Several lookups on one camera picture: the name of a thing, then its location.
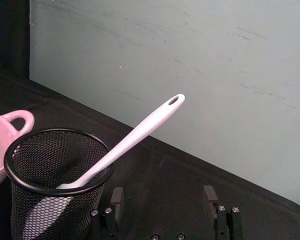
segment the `mesh pencil holder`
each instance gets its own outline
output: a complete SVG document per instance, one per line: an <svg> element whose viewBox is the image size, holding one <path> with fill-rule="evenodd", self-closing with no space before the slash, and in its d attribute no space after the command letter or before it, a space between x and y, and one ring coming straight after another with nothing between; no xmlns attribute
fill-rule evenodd
<svg viewBox="0 0 300 240"><path fill-rule="evenodd" d="M11 236L14 240L81 240L89 232L113 165L83 187L74 182L108 152L97 137L68 128L32 131L14 141L4 156L11 179Z"/></svg>

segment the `black tablecloth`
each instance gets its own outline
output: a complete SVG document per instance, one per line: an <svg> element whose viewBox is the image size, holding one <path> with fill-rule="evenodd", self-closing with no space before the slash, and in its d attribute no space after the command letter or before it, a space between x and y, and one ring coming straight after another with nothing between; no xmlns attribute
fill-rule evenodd
<svg viewBox="0 0 300 240"><path fill-rule="evenodd" d="M0 115L19 109L33 113L34 129L76 128L94 134L110 148L131 131L31 80L0 71ZM14 124L18 128L22 121ZM299 205L152 137L117 161L106 184L106 190L124 187L121 238L148 239L158 233L165 239L183 232L187 239L190 235L214 239L201 203L203 185L214 186L225 206L240 208L246 240L300 240ZM0 240L9 239L10 190L6 178L0 185Z"/></svg>

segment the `bolt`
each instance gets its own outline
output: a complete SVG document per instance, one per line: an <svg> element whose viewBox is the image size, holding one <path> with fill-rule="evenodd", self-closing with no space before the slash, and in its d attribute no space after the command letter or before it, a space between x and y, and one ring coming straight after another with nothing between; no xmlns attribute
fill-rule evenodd
<svg viewBox="0 0 300 240"><path fill-rule="evenodd" d="M153 234L153 235L151 236L151 240L159 240L159 239L160 239L160 237L159 237L158 234Z"/></svg>
<svg viewBox="0 0 300 240"><path fill-rule="evenodd" d="M222 206L222 205L220 205L220 206L218 207L218 209L219 209L220 211L226 210L226 208L225 208L224 206Z"/></svg>
<svg viewBox="0 0 300 240"><path fill-rule="evenodd" d="M109 213L111 213L111 212L112 212L111 207L108 207L108 208L105 209L105 213L106 213L106 214L109 214Z"/></svg>
<svg viewBox="0 0 300 240"><path fill-rule="evenodd" d="M94 209L94 210L91 211L91 215L92 216L95 216L97 214L98 214L98 210L97 209Z"/></svg>
<svg viewBox="0 0 300 240"><path fill-rule="evenodd" d="M239 212L240 212L240 209L239 209L238 207L234 206L234 207L232 208L232 211L233 211L234 213L239 213Z"/></svg>
<svg viewBox="0 0 300 240"><path fill-rule="evenodd" d="M183 235L182 233L179 233L178 236L176 236L177 240L184 240L186 238L185 235Z"/></svg>

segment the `pink pot handle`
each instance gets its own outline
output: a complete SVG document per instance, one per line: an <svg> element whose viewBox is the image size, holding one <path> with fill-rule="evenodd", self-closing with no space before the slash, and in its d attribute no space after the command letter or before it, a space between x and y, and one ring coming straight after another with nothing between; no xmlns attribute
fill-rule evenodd
<svg viewBox="0 0 300 240"><path fill-rule="evenodd" d="M19 118L24 119L25 124L24 124L23 128L20 131L17 131L18 137L30 132L35 124L34 116L32 115L31 112L26 111L26 110L12 111L12 112L2 115L2 117L5 120L7 120L9 123L15 119L19 119Z"/></svg>

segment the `pink pot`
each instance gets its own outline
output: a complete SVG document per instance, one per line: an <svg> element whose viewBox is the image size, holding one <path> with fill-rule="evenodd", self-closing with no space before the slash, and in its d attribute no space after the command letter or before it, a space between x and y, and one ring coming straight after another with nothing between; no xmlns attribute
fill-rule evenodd
<svg viewBox="0 0 300 240"><path fill-rule="evenodd" d="M23 128L18 131L10 124L14 119L25 120ZM35 123L35 118L31 112L17 110L0 116L0 183L5 179L4 156L10 144L23 134L31 131Z"/></svg>

